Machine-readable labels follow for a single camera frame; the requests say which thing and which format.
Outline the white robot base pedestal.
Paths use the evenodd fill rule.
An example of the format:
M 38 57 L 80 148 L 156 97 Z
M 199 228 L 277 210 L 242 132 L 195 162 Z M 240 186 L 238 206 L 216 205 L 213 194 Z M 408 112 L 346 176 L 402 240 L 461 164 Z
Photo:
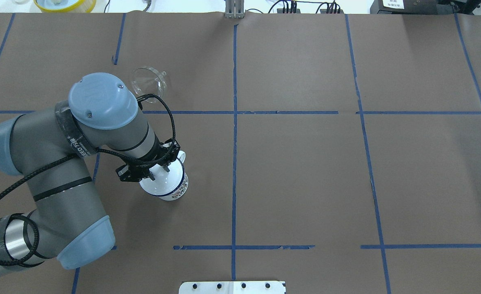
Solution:
M 179 294 L 285 294 L 284 281 L 188 281 Z

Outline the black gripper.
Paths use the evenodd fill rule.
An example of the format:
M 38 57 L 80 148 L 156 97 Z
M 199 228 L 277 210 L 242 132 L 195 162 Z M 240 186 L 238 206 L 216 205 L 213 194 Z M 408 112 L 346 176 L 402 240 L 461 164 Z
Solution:
M 121 182 L 138 183 L 143 179 L 154 180 L 150 169 L 156 165 L 166 169 L 175 159 L 180 151 L 180 145 L 175 140 L 169 139 L 161 142 L 155 139 L 151 150 L 141 158 L 133 160 L 123 159 L 124 165 L 116 169 L 116 174 Z

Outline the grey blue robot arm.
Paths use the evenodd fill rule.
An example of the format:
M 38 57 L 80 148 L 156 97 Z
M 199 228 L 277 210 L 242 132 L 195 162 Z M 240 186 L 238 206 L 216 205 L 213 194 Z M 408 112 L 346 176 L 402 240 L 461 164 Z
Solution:
M 85 159 L 123 160 L 121 182 L 165 201 L 179 199 L 187 175 L 176 134 L 161 142 L 139 97 L 110 73 L 76 82 L 54 107 L 0 123 L 0 170 L 21 179 L 0 193 L 0 277 L 56 258 L 67 270 L 99 259 L 115 234 Z

